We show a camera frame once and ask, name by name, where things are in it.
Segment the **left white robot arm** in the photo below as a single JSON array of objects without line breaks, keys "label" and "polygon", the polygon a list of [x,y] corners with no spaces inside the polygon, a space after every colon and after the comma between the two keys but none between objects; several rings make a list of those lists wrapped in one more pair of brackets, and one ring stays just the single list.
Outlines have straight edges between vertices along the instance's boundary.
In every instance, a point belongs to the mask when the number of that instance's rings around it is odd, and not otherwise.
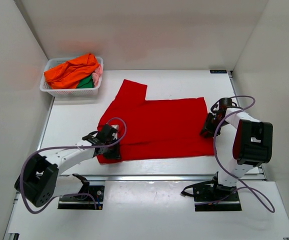
[{"label": "left white robot arm", "polygon": [[84,136],[73,148],[59,149],[42,155],[34,154],[24,167],[14,188],[21,190],[22,179],[24,197],[36,208],[43,207],[55,197],[74,195],[77,199],[87,198],[89,182],[80,174],[62,175],[70,168],[97,156],[121,158],[118,143],[119,126],[105,124],[101,131]]}]

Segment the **red t shirt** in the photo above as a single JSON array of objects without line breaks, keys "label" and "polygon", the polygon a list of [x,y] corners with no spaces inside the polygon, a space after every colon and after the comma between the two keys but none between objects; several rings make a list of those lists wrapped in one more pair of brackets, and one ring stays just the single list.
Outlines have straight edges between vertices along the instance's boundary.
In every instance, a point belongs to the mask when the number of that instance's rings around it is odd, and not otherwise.
[{"label": "red t shirt", "polygon": [[203,97],[147,100],[147,86],[125,79],[97,129],[119,126],[122,161],[213,156],[213,139],[200,136]]}]

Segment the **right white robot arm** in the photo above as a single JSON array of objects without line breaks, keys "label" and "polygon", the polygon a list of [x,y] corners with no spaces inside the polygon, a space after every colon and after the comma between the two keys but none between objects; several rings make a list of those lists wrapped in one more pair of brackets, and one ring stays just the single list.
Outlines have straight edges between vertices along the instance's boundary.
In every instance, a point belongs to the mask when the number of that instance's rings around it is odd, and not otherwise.
[{"label": "right white robot arm", "polygon": [[237,190],[237,183],[251,169],[268,163],[272,158],[273,125],[251,117],[233,102],[232,97],[219,99],[210,109],[200,136],[215,139],[221,128],[235,128],[232,159],[227,166],[221,165],[212,180],[190,185],[192,193],[185,189],[184,197],[198,198],[212,204],[226,199]]}]

